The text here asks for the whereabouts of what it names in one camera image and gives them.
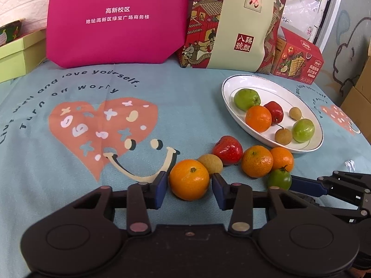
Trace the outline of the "brown longan hidden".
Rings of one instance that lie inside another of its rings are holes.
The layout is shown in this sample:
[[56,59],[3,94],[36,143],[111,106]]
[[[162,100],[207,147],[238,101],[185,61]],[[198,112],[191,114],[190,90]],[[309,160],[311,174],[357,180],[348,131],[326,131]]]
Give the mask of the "brown longan hidden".
[[208,170],[209,174],[221,173],[223,170],[222,160],[214,154],[203,154],[197,161]]

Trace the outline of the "orange tangerine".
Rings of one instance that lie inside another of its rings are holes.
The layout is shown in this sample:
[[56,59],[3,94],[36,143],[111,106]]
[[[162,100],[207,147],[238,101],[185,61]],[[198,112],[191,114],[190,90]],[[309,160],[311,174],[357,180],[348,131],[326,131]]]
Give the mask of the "orange tangerine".
[[254,105],[247,110],[245,123],[254,131],[263,133],[271,126],[272,115],[266,107]]
[[271,152],[263,146],[248,148],[241,159],[241,169],[250,178],[263,178],[274,163]]
[[169,175],[172,193],[188,202],[202,198],[209,188],[209,182],[208,170],[194,159],[178,162]]
[[294,168],[294,157],[292,153],[286,148],[272,148],[270,153],[273,157],[272,170],[284,168],[286,171],[291,172]]

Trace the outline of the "small green apple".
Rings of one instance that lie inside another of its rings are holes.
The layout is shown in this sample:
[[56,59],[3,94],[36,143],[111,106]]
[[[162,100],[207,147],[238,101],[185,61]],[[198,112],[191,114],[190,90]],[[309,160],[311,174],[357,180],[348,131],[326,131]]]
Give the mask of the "small green apple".
[[309,119],[300,119],[292,127],[292,137],[295,141],[309,141],[315,133],[315,126]]

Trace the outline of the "cardboard box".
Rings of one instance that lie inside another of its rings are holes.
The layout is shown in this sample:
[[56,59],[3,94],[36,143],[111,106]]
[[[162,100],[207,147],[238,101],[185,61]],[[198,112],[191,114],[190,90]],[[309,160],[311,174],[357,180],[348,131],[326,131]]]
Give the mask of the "cardboard box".
[[363,136],[370,142],[370,46],[368,46],[368,58],[361,75],[349,91],[341,108],[352,120],[352,123],[360,130]]

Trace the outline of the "blue printed tablecloth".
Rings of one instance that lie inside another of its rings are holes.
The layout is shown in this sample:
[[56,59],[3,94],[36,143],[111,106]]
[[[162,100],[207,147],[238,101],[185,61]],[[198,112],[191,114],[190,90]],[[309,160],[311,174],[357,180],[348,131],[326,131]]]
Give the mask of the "blue printed tablecloth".
[[178,160],[212,151],[223,136],[257,144],[221,94],[232,70],[159,65],[62,69],[45,62],[1,84],[1,276],[25,277],[24,232],[109,185],[155,174],[168,148]]

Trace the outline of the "red cracker box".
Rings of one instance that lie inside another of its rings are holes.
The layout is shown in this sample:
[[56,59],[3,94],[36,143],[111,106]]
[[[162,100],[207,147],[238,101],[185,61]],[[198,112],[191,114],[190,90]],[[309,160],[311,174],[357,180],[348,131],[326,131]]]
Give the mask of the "red cracker box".
[[284,37],[277,38],[271,74],[311,85],[324,64],[320,49],[286,28],[282,31]]

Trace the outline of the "green red liquor gift bag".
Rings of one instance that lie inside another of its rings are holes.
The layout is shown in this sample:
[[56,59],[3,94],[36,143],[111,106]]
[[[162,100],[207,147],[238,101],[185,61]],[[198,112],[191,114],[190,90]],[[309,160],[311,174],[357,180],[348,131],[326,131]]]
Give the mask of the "green red liquor gift bag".
[[183,68],[268,74],[286,0],[191,0]]

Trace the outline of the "pink tote bag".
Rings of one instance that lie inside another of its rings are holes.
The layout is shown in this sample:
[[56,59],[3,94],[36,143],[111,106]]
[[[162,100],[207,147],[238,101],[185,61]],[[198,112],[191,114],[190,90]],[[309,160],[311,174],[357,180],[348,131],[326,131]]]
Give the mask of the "pink tote bag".
[[189,0],[49,0],[47,58],[63,68],[162,63],[185,42]]

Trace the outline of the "light green gift box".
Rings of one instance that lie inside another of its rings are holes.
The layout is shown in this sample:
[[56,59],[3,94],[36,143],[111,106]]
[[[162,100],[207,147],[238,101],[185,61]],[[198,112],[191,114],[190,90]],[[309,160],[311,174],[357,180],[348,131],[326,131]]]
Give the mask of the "light green gift box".
[[1,47],[0,81],[22,77],[46,58],[46,29],[18,38]]

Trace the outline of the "white floral bag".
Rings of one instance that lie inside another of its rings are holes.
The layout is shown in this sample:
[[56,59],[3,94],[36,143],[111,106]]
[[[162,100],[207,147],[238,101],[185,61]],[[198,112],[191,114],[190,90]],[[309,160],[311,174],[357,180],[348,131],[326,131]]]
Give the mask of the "white floral bag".
[[313,42],[329,0],[286,0],[280,28]]

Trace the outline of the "dark green patterned bowl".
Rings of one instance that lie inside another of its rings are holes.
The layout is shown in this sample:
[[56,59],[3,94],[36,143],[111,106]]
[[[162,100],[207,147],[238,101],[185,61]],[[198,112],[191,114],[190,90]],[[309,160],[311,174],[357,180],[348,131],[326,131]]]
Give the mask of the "dark green patterned bowl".
[[21,32],[24,19],[19,19],[0,27],[0,46],[17,39]]

